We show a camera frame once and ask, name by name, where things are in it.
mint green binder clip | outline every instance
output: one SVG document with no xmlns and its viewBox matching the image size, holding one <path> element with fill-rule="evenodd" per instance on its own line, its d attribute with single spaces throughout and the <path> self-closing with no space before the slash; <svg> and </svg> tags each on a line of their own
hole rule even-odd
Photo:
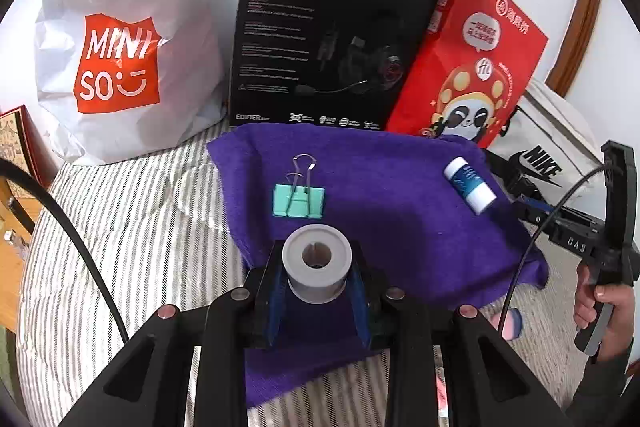
<svg viewBox="0 0 640 427">
<path fill-rule="evenodd" d="M 298 185 L 302 178 L 298 159 L 306 156 L 311 159 L 311 165 L 306 170 L 306 186 Z M 295 172 L 285 176 L 289 183 L 289 176 L 293 176 L 293 182 L 288 185 L 276 185 L 273 189 L 273 215 L 280 217 L 309 217 L 319 219 L 322 217 L 322 204 L 324 203 L 324 188 L 311 186 L 311 171 L 316 166 L 316 159 L 309 154 L 298 154 L 293 157 Z"/>
</svg>

bed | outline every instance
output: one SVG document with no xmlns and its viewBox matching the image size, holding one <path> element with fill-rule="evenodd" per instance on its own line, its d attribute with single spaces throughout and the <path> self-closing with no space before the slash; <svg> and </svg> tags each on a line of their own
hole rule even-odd
<svg viewBox="0 0 640 427">
<path fill-rule="evenodd" d="M 213 126 L 180 146 L 98 167 L 66 164 L 50 191 L 84 238 L 132 335 L 164 303 L 192 309 L 242 284 L 220 178 L 206 144 Z M 556 402 L 566 406 L 586 357 L 574 347 L 577 258 L 541 239 L 550 264 L 543 291 L 519 285 L 524 319 L 512 345 Z M 482 309 L 499 310 L 500 302 Z M 48 212 L 40 216 L 21 285 L 17 359 L 34 427 L 56 426 L 122 347 L 104 300 L 75 247 Z M 185 425 L 193 421 L 194 352 Z M 388 353 L 323 375 L 259 407 L 251 427 L 375 426 L 384 422 Z"/>
</svg>

roll of tape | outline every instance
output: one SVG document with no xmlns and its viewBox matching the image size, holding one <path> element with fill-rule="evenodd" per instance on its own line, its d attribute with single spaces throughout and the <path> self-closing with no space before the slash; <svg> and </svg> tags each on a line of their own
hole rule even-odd
<svg viewBox="0 0 640 427">
<path fill-rule="evenodd" d="M 313 224 L 293 232 L 282 247 L 291 291 L 309 304 L 334 300 L 344 290 L 351 245 L 340 230 Z"/>
</svg>

human hand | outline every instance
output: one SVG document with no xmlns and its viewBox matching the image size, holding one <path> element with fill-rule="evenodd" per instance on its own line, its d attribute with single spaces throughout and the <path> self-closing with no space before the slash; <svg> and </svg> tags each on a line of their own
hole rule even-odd
<svg viewBox="0 0 640 427">
<path fill-rule="evenodd" d="M 613 304 L 613 314 L 600 342 L 598 362 L 605 362 L 623 353 L 634 336 L 636 298 L 634 289 L 626 284 L 589 284 L 589 267 L 578 264 L 578 284 L 575 289 L 574 321 L 579 328 L 586 328 L 596 319 L 593 308 L 596 300 Z"/>
</svg>

purple towel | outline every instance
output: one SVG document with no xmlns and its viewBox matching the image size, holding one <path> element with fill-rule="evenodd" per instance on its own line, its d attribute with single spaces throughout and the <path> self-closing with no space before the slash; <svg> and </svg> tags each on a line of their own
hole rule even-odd
<svg viewBox="0 0 640 427">
<path fill-rule="evenodd" d="M 274 239 L 319 221 L 358 240 L 367 262 L 382 268 L 392 285 L 450 309 L 480 307 L 506 293 L 529 241 L 482 151 L 458 137 L 259 123 L 221 136 L 208 149 L 222 176 L 231 235 L 251 267 L 267 261 Z M 318 161 L 311 185 L 325 189 L 324 217 L 273 217 L 273 187 L 286 182 L 285 174 L 294 170 L 291 159 L 301 153 Z M 442 174 L 457 156 L 498 196 L 481 216 Z M 532 251 L 520 281 L 542 287 L 547 277 L 543 255 Z M 356 338 L 346 293 L 317 306 L 287 289 L 286 306 L 276 346 L 247 350 L 250 407 L 370 355 Z"/>
</svg>

